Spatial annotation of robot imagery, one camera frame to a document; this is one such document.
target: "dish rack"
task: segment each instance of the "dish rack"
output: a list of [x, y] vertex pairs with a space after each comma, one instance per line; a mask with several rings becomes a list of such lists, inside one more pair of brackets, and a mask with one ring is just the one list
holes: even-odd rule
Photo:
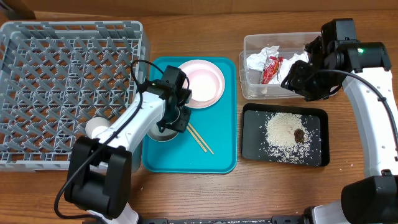
[[[112, 122], [132, 103], [130, 63], [149, 55], [150, 43], [136, 21], [5, 23], [0, 170], [68, 169], [85, 123], [95, 116]], [[142, 82], [148, 66], [133, 69]], [[140, 163], [141, 149], [133, 154], [133, 170]]]

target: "teal tray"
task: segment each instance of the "teal tray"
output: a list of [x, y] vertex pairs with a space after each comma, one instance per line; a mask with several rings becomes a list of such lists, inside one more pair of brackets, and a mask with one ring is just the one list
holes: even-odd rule
[[[145, 136], [142, 162], [152, 172], [227, 174], [238, 160], [238, 133], [236, 119], [236, 67], [228, 58], [219, 57], [160, 57], [154, 61], [160, 69], [180, 66], [189, 60], [202, 59], [215, 64], [224, 75], [223, 96], [205, 109], [192, 109], [190, 123], [213, 150], [203, 152], [188, 131], [179, 133], [168, 142], [157, 142]], [[156, 69], [150, 70], [149, 79], [161, 78]]]

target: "chopsticks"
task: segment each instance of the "chopsticks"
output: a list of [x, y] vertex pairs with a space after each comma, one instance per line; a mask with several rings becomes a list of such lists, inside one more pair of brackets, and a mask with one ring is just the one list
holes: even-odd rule
[[208, 148], [208, 150], [214, 155], [214, 152], [210, 149], [205, 140], [203, 140], [203, 138], [195, 130], [195, 128], [192, 126], [191, 123], [188, 123], [187, 130], [189, 131], [189, 133], [191, 133], [192, 137], [196, 140], [196, 142], [199, 144], [199, 146], [203, 149], [204, 152], [207, 152], [207, 150], [203, 145], [205, 145]]

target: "red wrapper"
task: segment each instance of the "red wrapper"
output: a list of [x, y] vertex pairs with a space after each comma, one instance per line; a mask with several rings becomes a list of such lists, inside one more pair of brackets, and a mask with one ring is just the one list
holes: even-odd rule
[[280, 65], [284, 61], [283, 57], [270, 56], [267, 58], [266, 66], [261, 75], [260, 84], [268, 84], [269, 81], [278, 73]]

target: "pink plate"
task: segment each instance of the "pink plate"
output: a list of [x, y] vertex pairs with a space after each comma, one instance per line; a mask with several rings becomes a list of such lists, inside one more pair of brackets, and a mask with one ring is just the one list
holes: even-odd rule
[[206, 60], [191, 60], [179, 66], [190, 80], [192, 99], [189, 108], [201, 109], [215, 104], [223, 95], [225, 79], [221, 70]]

